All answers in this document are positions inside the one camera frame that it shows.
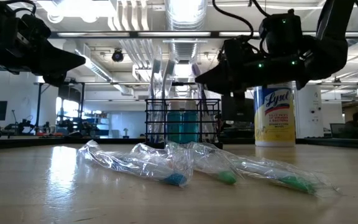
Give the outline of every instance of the ceiling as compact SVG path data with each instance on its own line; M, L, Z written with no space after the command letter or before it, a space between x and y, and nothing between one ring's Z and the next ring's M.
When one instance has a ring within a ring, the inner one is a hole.
M222 9L232 14L236 14L246 18L257 30L259 24L264 18L263 15L255 7L247 7L246 0L217 0L216 1ZM285 13L287 9L295 8L295 14L299 15L302 20L302 29L304 31L315 31L316 24L321 12L320 9L306 9L306 7L322 6L322 0L273 0L273 1L259 1L262 7L269 14ZM165 18L165 5L164 0L148 0L148 23L151 30L166 30L166 18ZM37 16L42 18L47 25L55 31L110 31L108 26L108 19L106 17L99 18L94 23L86 23L79 17L65 17L60 23L52 24L48 22L47 12L39 8L37 10ZM244 30L249 28L240 21L224 16L216 11L211 6L209 1L206 11L206 19L204 24L204 30ZM348 26L349 31L358 31L358 9L354 8L351 19ZM119 40L116 39L77 39L75 40L77 46L86 44L91 49L92 60L97 61L106 71L111 73L114 77L114 81L120 82L137 82L132 75L133 62L124 52L124 61L121 63L114 63L111 59L111 55L115 48L123 48ZM200 50L197 54L197 62L202 71L207 71L217 65L216 56L219 48L222 46L222 39L208 39L206 43L200 44ZM341 71L334 74L327 80L333 80L333 77L341 77L343 82L358 82L358 74L350 76L352 73L358 71L358 41L351 40L352 45L349 47L348 63ZM164 44L161 39L153 39L153 46L159 45L162 48L164 57L168 57L170 48L168 44ZM251 44L254 46L259 45L259 40L252 40ZM96 75L83 67L79 67L70 72L70 76L76 78L79 81L84 82L97 82L99 80ZM349 93L354 91L356 86L342 86L335 88L333 86L323 86L323 91L335 91L336 93Z

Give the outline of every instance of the black wire rack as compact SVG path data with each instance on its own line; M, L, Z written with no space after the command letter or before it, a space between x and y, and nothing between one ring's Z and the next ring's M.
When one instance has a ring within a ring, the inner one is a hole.
M223 147L223 145L219 142L215 142L215 139L219 136L219 128L218 122L215 120L215 116L218 115L220 117L221 109L220 109L220 99L146 99L146 144L148 146L163 149L165 146L164 142L160 142L161 139L164 141L167 140L167 136L171 134L197 134L198 142L209 142L214 144L218 148ZM183 103L180 110L170 110L169 103L171 101L179 101ZM196 110L186 110L184 109L184 105L186 101L194 101L196 104ZM197 112L198 120L197 121L167 121L168 112ZM167 124L170 123L198 123L198 132L186 133L186 132L177 132L177 133L169 133L167 131ZM207 132L205 124L212 124L213 130L212 132Z

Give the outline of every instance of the ventilation duct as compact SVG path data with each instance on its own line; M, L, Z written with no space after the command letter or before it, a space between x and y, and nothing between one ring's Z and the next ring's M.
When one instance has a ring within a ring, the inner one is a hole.
M168 30L201 30L204 26L207 6L207 0L165 0ZM196 57L200 46L191 43L172 43L170 47L177 59L191 60Z

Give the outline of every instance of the wooden table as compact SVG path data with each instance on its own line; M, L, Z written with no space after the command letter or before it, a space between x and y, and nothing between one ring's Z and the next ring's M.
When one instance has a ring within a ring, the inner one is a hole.
M225 185L199 173L181 189L76 166L79 147L1 149L0 223L358 223L358 149L225 147L323 172L344 194L316 198L254 179Z

